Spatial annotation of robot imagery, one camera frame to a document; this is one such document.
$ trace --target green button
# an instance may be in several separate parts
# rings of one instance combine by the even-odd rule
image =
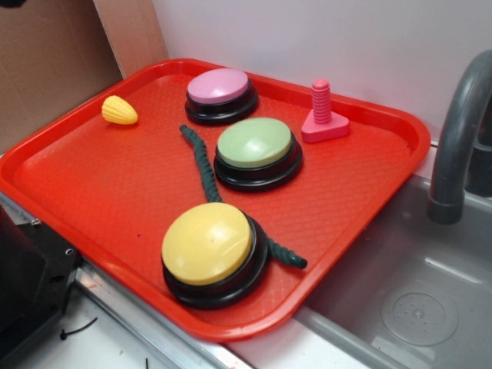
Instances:
[[[291,148],[291,130],[273,118],[249,118],[227,128],[218,151],[229,165],[259,168],[283,158]]]

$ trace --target rope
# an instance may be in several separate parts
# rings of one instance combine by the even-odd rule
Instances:
[[[198,136],[197,132],[188,128],[186,125],[182,125],[179,130],[186,137],[188,142],[193,145],[194,159],[200,170],[201,185],[205,190],[205,196],[207,196],[208,202],[222,202],[222,198],[218,194],[217,184],[215,183],[214,171],[208,161],[207,145],[200,136]]]
[[[222,202],[218,194],[217,184],[215,183],[214,171],[207,156],[207,146],[193,129],[182,125],[179,130],[186,137],[188,142],[193,145],[194,159],[197,162],[201,175],[201,184],[205,190],[208,202]],[[280,246],[277,242],[268,238],[268,250],[273,258],[282,264],[304,269],[308,265],[306,259],[297,256],[292,250]]]

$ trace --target red tray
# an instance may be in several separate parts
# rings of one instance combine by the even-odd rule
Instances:
[[[196,125],[185,114],[189,81],[213,68],[218,65],[164,61],[104,91],[6,153],[0,190],[187,332],[225,342],[288,319],[424,158],[431,138],[409,114],[332,95],[333,111],[351,120],[351,133],[305,144],[301,126],[311,90],[249,74],[260,95],[253,116],[285,122],[302,145],[304,166],[273,191],[244,194],[220,184],[219,191],[309,264],[298,270],[272,261],[243,301],[216,311],[191,309],[166,288],[161,243],[174,219],[206,202],[193,150],[178,128],[195,129],[213,159],[225,127]],[[132,104],[139,122],[106,122],[101,105],[109,95]]]

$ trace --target gray sink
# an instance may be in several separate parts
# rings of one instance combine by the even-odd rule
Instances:
[[[297,319],[325,336],[336,331],[368,366],[492,367],[492,205],[467,194],[459,223],[435,224],[428,188],[410,178]]]

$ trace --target yellow corn toy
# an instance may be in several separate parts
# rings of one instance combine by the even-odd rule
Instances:
[[[110,96],[102,104],[102,117],[111,123],[133,125],[138,114],[133,107],[119,96]]]

